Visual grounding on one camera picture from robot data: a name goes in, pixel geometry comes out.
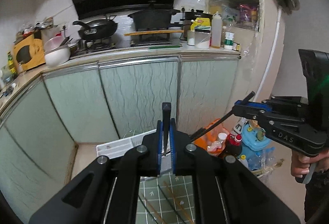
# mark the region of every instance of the red bottle cap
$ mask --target red bottle cap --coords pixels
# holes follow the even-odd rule
[[[240,134],[238,134],[238,135],[235,136],[234,140],[236,142],[241,142],[242,141],[242,136]]]

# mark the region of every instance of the person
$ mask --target person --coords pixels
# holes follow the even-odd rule
[[[310,164],[319,162],[311,181],[306,184],[304,202],[305,221],[307,222],[319,208],[323,198],[329,195],[329,149],[323,150],[318,156],[309,158],[292,151],[291,175],[303,177],[309,173]]]

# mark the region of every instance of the bowl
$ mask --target bowl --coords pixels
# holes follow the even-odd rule
[[[60,46],[54,50],[44,53],[44,59],[48,67],[56,67],[69,60],[70,48],[67,45]]]
[[[43,50],[45,52],[49,52],[51,50],[56,49],[63,42],[64,39],[65,38],[63,36],[53,37],[43,45]]]

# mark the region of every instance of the white pipe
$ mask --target white pipe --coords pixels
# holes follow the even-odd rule
[[[265,82],[265,79],[267,77],[267,74],[269,73],[269,68],[271,66],[271,63],[272,63],[272,59],[273,59],[273,55],[274,55],[274,51],[275,51],[275,48],[276,48],[276,42],[278,40],[278,35],[279,35],[279,29],[280,29],[280,20],[281,20],[281,13],[282,13],[282,7],[279,6],[278,8],[278,18],[276,20],[276,30],[275,30],[275,36],[274,36],[274,41],[273,41],[273,45],[272,45],[272,50],[271,50],[271,54],[269,55],[269,61],[268,61],[268,64],[266,66],[266,69],[265,69],[265,72],[264,72],[264,75],[263,75],[263,78],[262,78],[262,81],[259,85],[259,88],[256,92],[256,95],[254,97],[254,101],[256,101],[258,99],[258,96],[259,96],[259,93],[261,92],[262,90],[262,87],[264,85],[264,82]]]

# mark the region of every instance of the hand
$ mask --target hand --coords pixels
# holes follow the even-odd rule
[[[303,175],[310,172],[310,164],[319,162],[315,171],[327,171],[329,169],[329,149],[323,150],[316,157],[307,157],[295,151],[292,151],[291,156],[291,175],[297,178],[302,178]]]

